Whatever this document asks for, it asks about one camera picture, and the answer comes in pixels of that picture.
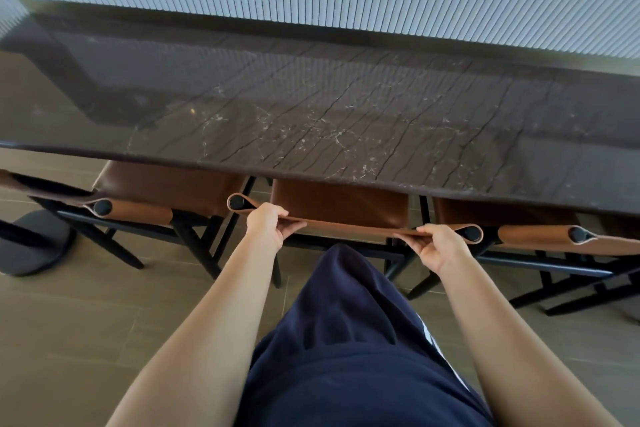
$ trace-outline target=marble table top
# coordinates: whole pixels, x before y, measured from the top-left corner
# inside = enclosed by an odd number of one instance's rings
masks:
[[[0,51],[2,146],[640,214],[637,77],[87,16]]]

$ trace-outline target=navy blue clothing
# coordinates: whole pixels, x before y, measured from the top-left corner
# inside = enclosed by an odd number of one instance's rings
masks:
[[[488,426],[491,413],[420,317],[343,245],[257,345],[236,426]]]

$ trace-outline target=human arm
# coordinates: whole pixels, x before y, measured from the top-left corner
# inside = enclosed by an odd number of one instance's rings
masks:
[[[304,222],[265,203],[189,317],[158,350],[107,427],[231,426],[244,388],[276,252]]]
[[[398,236],[442,280],[497,422],[507,426],[618,426],[613,416],[533,332],[444,225],[432,239]]]

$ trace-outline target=tile floor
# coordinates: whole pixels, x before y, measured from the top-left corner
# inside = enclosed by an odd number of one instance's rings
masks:
[[[90,188],[99,160],[0,149],[0,168]],[[268,197],[264,180],[255,187]],[[15,220],[38,207],[0,190],[0,219]],[[412,219],[419,214],[412,211]],[[225,256],[244,232],[239,223]],[[104,425],[140,368],[211,286],[188,250],[118,233],[147,264],[134,270],[79,239],[59,266],[27,278],[0,276],[0,424],[4,427]],[[283,287],[271,288],[259,335],[282,317],[308,278],[319,253],[283,249]],[[538,286],[531,271],[488,268],[500,289],[514,296]],[[412,264],[396,281],[408,288],[426,276]],[[442,289],[412,305],[452,365],[477,378]],[[522,316],[598,398],[628,426],[640,425],[640,303],[547,318],[537,307]]]

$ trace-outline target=brown leather chair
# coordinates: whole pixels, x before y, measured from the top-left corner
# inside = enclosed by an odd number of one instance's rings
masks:
[[[378,188],[331,184],[301,180],[275,179],[271,203],[289,211],[288,220],[307,221],[303,234],[289,237],[284,245],[327,250],[344,243],[366,257],[385,259],[385,275],[393,280],[415,257],[413,251],[393,239],[396,232],[420,235],[409,229],[409,196]],[[250,212],[259,203],[246,196],[230,196],[229,207],[236,212]],[[474,225],[455,225],[470,243],[481,239]],[[312,231],[355,234],[364,239],[386,239],[385,243],[314,236]],[[277,262],[274,267],[278,281]]]
[[[511,300],[514,307],[523,307],[554,296],[596,286],[596,293],[588,298],[553,307],[546,311],[555,316],[620,300],[638,292],[640,270],[640,220],[601,215],[604,223],[618,223],[611,235],[598,235],[579,224],[576,213],[562,208],[501,204],[436,197],[433,207],[438,223],[457,223],[466,220],[482,226],[486,243],[477,257],[485,264],[533,268],[540,271],[543,286],[536,291]],[[514,252],[488,251],[494,245],[500,249],[534,251],[535,255]],[[564,253],[564,259],[547,256],[547,252]],[[622,257],[609,264],[596,263],[594,256]],[[553,283],[552,271],[570,274],[569,278]],[[607,278],[629,275],[631,284],[624,288],[607,289]],[[408,297],[422,295],[437,283],[428,277],[416,286]]]
[[[218,261],[237,220],[232,216],[211,255],[209,249],[228,214],[227,197],[239,190],[249,193],[254,181],[228,172],[109,161],[93,190],[87,191],[0,171],[0,186],[25,192],[130,266],[143,268],[113,240],[117,230],[186,245],[213,278],[220,274]],[[205,227],[202,237],[194,227]]]

